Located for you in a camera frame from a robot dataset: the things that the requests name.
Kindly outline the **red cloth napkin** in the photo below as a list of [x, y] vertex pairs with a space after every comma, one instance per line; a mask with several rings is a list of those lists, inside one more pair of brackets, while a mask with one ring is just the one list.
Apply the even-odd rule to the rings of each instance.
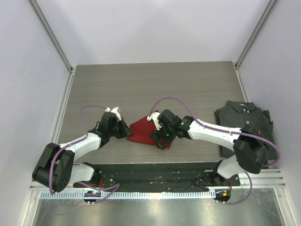
[[157, 146], [155, 140], [151, 137], [151, 133], [156, 131], [156, 127], [154, 123], [147, 120], [147, 116], [144, 116], [138, 121], [132, 123], [129, 128], [133, 133], [127, 137], [129, 141]]

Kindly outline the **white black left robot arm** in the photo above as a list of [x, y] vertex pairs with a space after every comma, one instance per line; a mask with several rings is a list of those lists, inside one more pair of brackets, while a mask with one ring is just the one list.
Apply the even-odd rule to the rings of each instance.
[[74, 161], [102, 148], [112, 137], [121, 139], [131, 134], [120, 115], [120, 108], [108, 108], [96, 126], [84, 136], [65, 144], [47, 144], [33, 170], [32, 179], [48, 187], [52, 194], [63, 191], [70, 183], [83, 182], [88, 187], [97, 187], [100, 170], [90, 163], [74, 164]]

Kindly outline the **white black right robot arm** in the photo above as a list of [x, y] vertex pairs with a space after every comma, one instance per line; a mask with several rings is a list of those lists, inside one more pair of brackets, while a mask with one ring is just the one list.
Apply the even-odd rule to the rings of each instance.
[[147, 116], [155, 129], [150, 133], [157, 148], [164, 150], [167, 144], [178, 138], [204, 140], [231, 150], [233, 156], [219, 161], [211, 172], [198, 180], [204, 186], [223, 186], [241, 172], [259, 174], [269, 155], [269, 148], [250, 126], [227, 128], [191, 116], [180, 118], [170, 110], [154, 112]]

